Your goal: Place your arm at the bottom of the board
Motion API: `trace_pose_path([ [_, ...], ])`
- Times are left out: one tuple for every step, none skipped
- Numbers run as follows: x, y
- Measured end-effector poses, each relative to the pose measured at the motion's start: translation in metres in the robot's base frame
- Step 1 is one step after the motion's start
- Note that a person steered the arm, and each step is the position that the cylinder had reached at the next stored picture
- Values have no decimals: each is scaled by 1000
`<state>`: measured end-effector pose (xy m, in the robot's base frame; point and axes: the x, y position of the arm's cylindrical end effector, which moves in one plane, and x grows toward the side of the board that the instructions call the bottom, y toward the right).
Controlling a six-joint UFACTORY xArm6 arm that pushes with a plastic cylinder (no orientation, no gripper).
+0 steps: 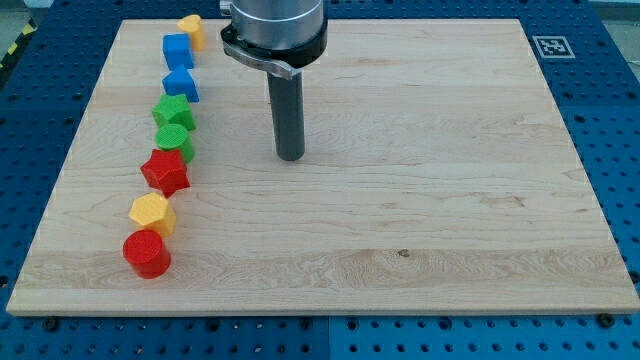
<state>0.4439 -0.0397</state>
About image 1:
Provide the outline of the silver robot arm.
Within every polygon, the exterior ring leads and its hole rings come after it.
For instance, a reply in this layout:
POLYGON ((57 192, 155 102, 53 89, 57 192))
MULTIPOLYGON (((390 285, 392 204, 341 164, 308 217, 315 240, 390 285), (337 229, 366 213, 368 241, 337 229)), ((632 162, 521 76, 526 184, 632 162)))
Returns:
POLYGON ((231 23, 221 31, 224 53, 273 77, 292 80, 327 45, 323 0, 220 0, 231 23))

